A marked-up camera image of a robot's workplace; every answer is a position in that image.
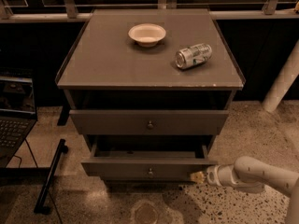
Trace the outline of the drawer with knob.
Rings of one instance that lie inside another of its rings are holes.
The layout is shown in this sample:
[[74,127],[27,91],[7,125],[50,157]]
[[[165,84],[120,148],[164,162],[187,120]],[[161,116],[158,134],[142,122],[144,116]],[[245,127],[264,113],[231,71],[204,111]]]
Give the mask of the drawer with knob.
[[226,110],[71,110],[80,134],[217,135]]
[[100,151],[93,146],[91,156],[82,161],[89,176],[104,181],[189,182],[190,175],[216,165],[208,158],[190,151]]

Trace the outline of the dark grey drawer cabinet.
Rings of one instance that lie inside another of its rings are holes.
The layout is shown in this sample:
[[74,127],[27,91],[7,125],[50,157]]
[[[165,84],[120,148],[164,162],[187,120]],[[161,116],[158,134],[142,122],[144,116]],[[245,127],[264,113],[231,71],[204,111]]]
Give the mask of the dark grey drawer cabinet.
[[[162,26],[165,38],[144,48],[129,30],[143,23]],[[179,69],[176,53],[206,43],[211,58]],[[93,14],[65,60],[57,85],[71,110],[226,110],[244,78],[218,25],[205,9],[101,10]],[[210,149],[217,135],[82,134],[100,151],[190,151]]]

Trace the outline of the silver soda can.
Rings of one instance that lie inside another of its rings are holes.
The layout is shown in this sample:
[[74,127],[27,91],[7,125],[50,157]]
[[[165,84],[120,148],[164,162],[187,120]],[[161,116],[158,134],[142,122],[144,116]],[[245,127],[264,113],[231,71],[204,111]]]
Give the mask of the silver soda can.
[[197,44],[179,50],[175,62],[179,69],[185,70],[206,63],[212,56],[212,48],[206,44]]

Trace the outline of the white paper bowl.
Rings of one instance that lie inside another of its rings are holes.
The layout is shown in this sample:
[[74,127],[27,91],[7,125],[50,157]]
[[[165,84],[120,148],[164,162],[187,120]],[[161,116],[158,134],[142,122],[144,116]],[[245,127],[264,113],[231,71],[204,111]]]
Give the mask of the white paper bowl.
[[165,38],[166,30],[157,24],[143,23],[132,27],[128,35],[139,46],[150,48],[156,46]]

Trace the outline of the black laptop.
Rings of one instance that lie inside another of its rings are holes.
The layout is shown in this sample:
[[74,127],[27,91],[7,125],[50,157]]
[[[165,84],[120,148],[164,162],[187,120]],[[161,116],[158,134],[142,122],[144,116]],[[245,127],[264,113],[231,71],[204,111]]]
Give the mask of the black laptop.
[[0,78],[0,167],[5,168],[36,124],[31,78]]

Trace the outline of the metal window railing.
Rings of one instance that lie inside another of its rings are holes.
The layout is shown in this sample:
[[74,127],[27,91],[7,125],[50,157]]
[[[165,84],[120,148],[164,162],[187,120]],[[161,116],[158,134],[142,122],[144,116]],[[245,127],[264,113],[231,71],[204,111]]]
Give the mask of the metal window railing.
[[216,20],[294,18],[299,0],[0,0],[1,22],[86,21],[101,10],[205,9]]

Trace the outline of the white diagonal post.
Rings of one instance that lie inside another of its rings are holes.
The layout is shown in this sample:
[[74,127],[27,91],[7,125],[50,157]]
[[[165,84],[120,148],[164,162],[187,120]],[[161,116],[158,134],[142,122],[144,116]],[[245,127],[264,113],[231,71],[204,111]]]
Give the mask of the white diagonal post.
[[274,112],[292,83],[299,76],[299,40],[296,42],[291,54],[287,61],[281,68],[277,78],[275,79],[272,87],[266,94],[262,107],[265,111]]

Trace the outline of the black table leg frame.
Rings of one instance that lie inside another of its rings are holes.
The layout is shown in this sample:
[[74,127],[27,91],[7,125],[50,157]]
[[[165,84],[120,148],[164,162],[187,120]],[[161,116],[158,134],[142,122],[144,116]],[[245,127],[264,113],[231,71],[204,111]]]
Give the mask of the black table leg frame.
[[39,196],[38,196],[38,199],[36,202],[36,206],[34,209],[35,214],[47,215],[50,212],[50,208],[45,206],[45,201],[49,194],[50,185],[54,178],[54,174],[56,172],[56,168],[58,166],[61,155],[63,153],[66,154],[67,152],[68,152],[68,146],[65,144],[65,140],[61,139],[56,148],[51,165],[49,168],[46,169],[46,179],[43,183],[42,189],[39,193]]

